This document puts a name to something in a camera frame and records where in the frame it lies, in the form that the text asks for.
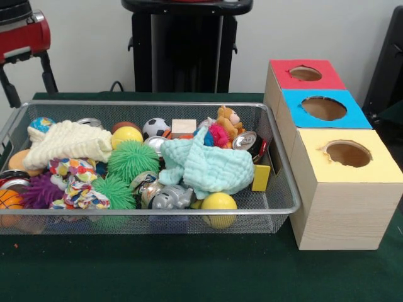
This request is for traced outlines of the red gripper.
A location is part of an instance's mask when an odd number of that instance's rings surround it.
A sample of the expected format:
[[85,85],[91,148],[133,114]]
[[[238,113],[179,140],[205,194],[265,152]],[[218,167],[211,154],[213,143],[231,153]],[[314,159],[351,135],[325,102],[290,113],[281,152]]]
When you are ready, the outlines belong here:
[[50,28],[42,11],[34,11],[26,19],[1,25],[1,85],[11,108],[20,108],[21,100],[16,88],[9,82],[4,71],[7,63],[15,64],[17,60],[28,60],[40,54],[42,79],[48,93],[57,93],[50,59],[47,52],[50,48]]

